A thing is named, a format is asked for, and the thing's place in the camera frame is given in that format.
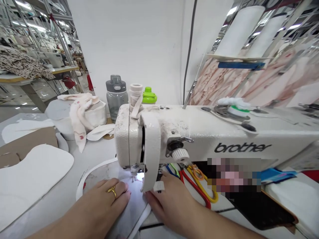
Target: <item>left hand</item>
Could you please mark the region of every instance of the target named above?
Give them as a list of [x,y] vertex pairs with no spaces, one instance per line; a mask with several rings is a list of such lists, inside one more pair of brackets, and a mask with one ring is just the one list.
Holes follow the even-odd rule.
[[[107,191],[115,186],[115,193]],[[61,218],[68,238],[103,239],[131,197],[128,185],[116,178],[102,180],[84,194]]]

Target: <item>white table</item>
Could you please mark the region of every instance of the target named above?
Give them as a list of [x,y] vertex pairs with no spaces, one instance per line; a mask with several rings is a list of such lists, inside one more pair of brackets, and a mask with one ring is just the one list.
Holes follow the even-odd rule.
[[[17,119],[31,119],[33,114],[18,114],[2,123],[0,130],[10,123],[15,123]],[[45,120],[44,114],[36,114],[41,118],[35,120]],[[75,144],[75,141],[67,141],[69,152],[74,156],[74,164],[67,175],[61,179],[42,199],[40,199],[32,208],[26,211],[15,222],[0,233],[0,238],[25,238],[41,228],[47,226],[58,218],[75,203],[75,192],[82,175],[100,164],[101,162],[115,157],[115,140],[104,140],[91,142],[88,141],[83,153],[81,154]],[[185,180],[186,187],[200,203],[204,204],[200,195]],[[223,216],[241,224],[267,238],[304,238],[301,235],[291,234],[285,227],[278,227],[266,231],[260,231],[254,228],[247,219],[222,195],[219,195],[219,201],[212,204],[212,210],[221,213]],[[143,223],[140,232],[136,238],[182,238],[161,224],[153,213],[149,215]]]
[[[72,70],[77,70],[79,67],[61,67],[61,68],[55,68],[52,70],[52,74],[60,74],[63,72],[68,72]],[[21,76],[17,76],[15,74],[6,74],[6,75],[0,75],[0,85],[16,85],[20,86],[20,88],[26,93],[26,95],[32,100],[32,102],[37,106],[37,108],[44,113],[47,106],[45,103],[41,100],[41,98],[38,96],[38,94],[33,89],[31,82],[36,80],[35,79],[25,79]]]

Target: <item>brother logo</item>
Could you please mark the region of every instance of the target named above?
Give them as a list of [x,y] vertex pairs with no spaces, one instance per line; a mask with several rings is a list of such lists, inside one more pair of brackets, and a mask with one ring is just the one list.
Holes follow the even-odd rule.
[[216,153],[225,153],[227,150],[228,152],[230,153],[233,153],[233,152],[262,152],[264,151],[266,148],[272,146],[272,144],[270,145],[264,145],[264,144],[261,144],[261,145],[256,145],[254,143],[250,143],[250,144],[247,144],[247,143],[244,143],[243,145],[240,145],[240,144],[235,144],[235,145],[224,145],[222,143],[219,143],[217,145],[217,147],[215,148],[215,152]]

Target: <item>brown cardboard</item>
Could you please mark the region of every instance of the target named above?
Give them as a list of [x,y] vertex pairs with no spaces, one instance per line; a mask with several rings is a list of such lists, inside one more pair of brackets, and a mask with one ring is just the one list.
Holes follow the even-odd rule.
[[[111,118],[107,118],[106,119],[106,124],[111,124],[113,123]],[[103,139],[113,139],[114,138],[114,134],[112,134],[112,136],[110,136],[109,134],[106,134],[103,136]]]
[[53,127],[38,129],[37,131],[3,145],[0,148],[0,169],[18,164],[26,157],[31,149],[40,144],[49,144],[56,148],[58,147],[55,129]]

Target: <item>hand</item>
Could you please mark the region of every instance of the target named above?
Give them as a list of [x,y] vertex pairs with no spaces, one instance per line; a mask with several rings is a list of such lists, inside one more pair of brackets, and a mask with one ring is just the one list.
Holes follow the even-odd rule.
[[194,229],[205,208],[177,177],[163,172],[161,181],[164,182],[164,191],[148,191],[145,194],[153,212],[171,230],[187,238],[196,238]]
[[[113,192],[107,193],[113,186],[116,198]],[[126,207],[130,197],[128,185],[116,178],[98,182],[61,218],[59,225],[64,227],[61,238],[66,238],[67,234],[68,238],[103,239]]]

